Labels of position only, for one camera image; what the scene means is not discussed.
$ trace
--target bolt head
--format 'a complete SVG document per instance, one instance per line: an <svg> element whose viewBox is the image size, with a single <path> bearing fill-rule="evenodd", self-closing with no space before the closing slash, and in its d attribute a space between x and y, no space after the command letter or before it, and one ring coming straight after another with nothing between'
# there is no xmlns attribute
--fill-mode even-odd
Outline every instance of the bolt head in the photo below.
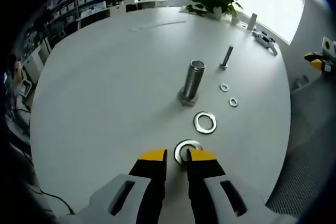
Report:
<svg viewBox="0 0 336 224"><path fill-rule="evenodd" d="M183 95L183 89L184 87L182 87L180 91L177 93L177 99L182 104L182 106L193 107L198 100L198 95L196 94L195 97L191 100L186 99Z"/></svg>
<svg viewBox="0 0 336 224"><path fill-rule="evenodd" d="M226 65L219 64L219 68L221 68L223 70L227 69L227 67L228 67L228 64L226 64Z"/></svg>

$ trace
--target small metal part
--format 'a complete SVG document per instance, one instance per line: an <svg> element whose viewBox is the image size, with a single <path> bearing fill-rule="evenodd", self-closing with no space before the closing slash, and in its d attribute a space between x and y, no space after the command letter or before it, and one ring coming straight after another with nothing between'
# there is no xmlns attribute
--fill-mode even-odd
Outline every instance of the small metal part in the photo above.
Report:
<svg viewBox="0 0 336 224"><path fill-rule="evenodd" d="M183 140L183 141L179 142L176 145L175 150L174 150L174 158L175 158L175 161L179 165L184 165L185 162L187 162L187 160L183 158L182 153L181 153L182 148L184 148L186 146L193 147L193 148L195 148L197 150L203 150L203 148L200 145L200 143L197 142L197 141L195 141L195 140L186 139L186 140Z"/></svg>
<svg viewBox="0 0 336 224"><path fill-rule="evenodd" d="M232 107L237 107L237 106L238 106L238 101L237 101L236 98L230 98L230 99L229 99L229 104L230 104L230 106L232 106Z"/></svg>
<svg viewBox="0 0 336 224"><path fill-rule="evenodd" d="M194 106L197 101L197 89L204 73L205 65L200 60L193 60L189 64L187 77L177 98L183 106Z"/></svg>
<svg viewBox="0 0 336 224"><path fill-rule="evenodd" d="M222 90L223 92L227 92L229 91L229 86L226 85L225 83L222 83L221 85L219 85L220 90Z"/></svg>
<svg viewBox="0 0 336 224"><path fill-rule="evenodd" d="M219 67L222 68L223 70L225 70L228 67L227 62L229 61L232 50L233 50L233 46L230 46L229 49L227 50L224 61L221 64L219 64Z"/></svg>
<svg viewBox="0 0 336 224"><path fill-rule="evenodd" d="M210 129L205 129L200 126L199 119L202 116L206 116L207 118L211 120L212 127ZM212 113L209 113L209 112L204 112L204 111L198 112L194 117L194 126L195 126L195 129L202 134L211 134L217 128L216 117Z"/></svg>

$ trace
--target cabinet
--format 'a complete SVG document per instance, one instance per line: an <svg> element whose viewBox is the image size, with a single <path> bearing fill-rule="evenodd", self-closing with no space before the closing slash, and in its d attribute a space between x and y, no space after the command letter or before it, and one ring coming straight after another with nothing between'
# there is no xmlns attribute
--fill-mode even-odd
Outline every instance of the cabinet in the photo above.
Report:
<svg viewBox="0 0 336 224"><path fill-rule="evenodd" d="M41 61L41 58L39 56L39 52L41 50L41 47L38 46L29 56L28 58L23 62L23 67L26 69L27 74L31 78L33 84L36 84L38 81L38 78L41 75L41 72L43 70L43 63Z"/></svg>

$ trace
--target white round table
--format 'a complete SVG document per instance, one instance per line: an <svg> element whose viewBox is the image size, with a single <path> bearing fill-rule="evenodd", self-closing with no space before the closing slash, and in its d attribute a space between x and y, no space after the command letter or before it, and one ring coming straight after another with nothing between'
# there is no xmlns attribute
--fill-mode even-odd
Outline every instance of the white round table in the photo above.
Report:
<svg viewBox="0 0 336 224"><path fill-rule="evenodd" d="M218 65L230 45L234 49L222 71ZM192 60L206 67L198 101L189 108L176 94ZM223 82L229 92L220 90ZM232 97L236 108L228 103ZM195 130L199 111L216 116L214 133ZM173 7L107 18L57 44L40 76L30 123L42 190L75 211L113 177L128 174L143 152L168 149L160 223L193 222L186 174L173 159L178 142L199 141L227 174L255 188L266 202L284 162L289 128L281 52L274 56L226 22ZM46 198L56 216L68 213L60 200Z"/></svg>

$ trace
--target small bolt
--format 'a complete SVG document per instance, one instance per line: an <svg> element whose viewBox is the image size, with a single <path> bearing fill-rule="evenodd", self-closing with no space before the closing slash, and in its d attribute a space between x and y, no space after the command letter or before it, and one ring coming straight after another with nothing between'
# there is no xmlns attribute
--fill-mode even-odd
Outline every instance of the small bolt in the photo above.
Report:
<svg viewBox="0 0 336 224"><path fill-rule="evenodd" d="M227 53L226 53L226 56L224 58L224 61L219 64L219 67L222 68L223 70L225 70L227 68L227 62L229 61L229 58L230 58L230 55L232 53L232 50L233 50L233 46L230 46Z"/></svg>

